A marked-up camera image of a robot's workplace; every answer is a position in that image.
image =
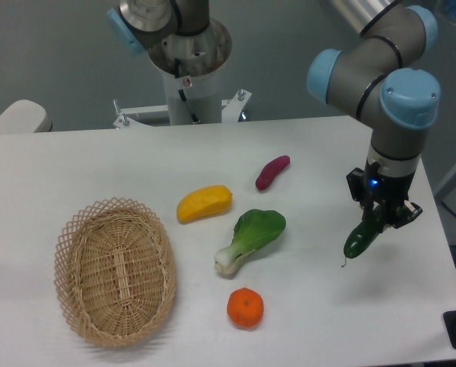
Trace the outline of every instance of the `yellow mango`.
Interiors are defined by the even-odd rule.
[[[221,214],[230,208],[233,195],[224,185],[200,188],[189,193],[177,206],[181,223]]]

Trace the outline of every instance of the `white chair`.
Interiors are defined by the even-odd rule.
[[[12,103],[0,115],[0,135],[49,132],[52,128],[44,108],[26,99]]]

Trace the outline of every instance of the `white table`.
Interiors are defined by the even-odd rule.
[[[346,175],[362,167],[370,130],[347,117],[238,125],[0,136],[0,366],[357,366],[456,359],[442,314],[456,310],[456,273],[422,164],[410,190],[424,213],[389,229],[359,258],[342,248],[359,223]],[[273,158],[292,163],[265,193],[255,179]],[[181,225],[178,201],[211,184],[232,209]],[[151,207],[171,237],[178,293],[152,337],[122,350],[72,332],[53,286],[57,237],[95,200]],[[248,209],[276,209],[280,239],[231,280],[213,255]],[[259,327],[228,321],[230,293],[265,301]]]

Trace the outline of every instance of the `wicker basket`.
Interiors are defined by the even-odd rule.
[[[58,239],[54,265],[67,323],[98,346],[145,338],[171,309],[170,242],[158,217],[136,201],[113,198],[79,211]]]

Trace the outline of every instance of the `blue joint cap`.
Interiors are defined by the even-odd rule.
[[[437,118],[441,86],[423,70],[399,69],[384,79],[379,100],[396,124],[411,130],[432,126]]]
[[[328,84],[330,83],[335,61],[337,61],[341,52],[332,49],[321,52],[315,57],[308,70],[306,87],[309,93],[324,103],[327,103]]]
[[[422,6],[412,5],[407,9],[413,10],[422,19],[425,27],[425,51],[430,50],[432,46],[434,46],[439,33],[437,19],[435,19],[435,16],[430,10],[425,9]]]
[[[114,34],[131,54],[137,55],[146,51],[114,9],[107,12],[107,20]]]

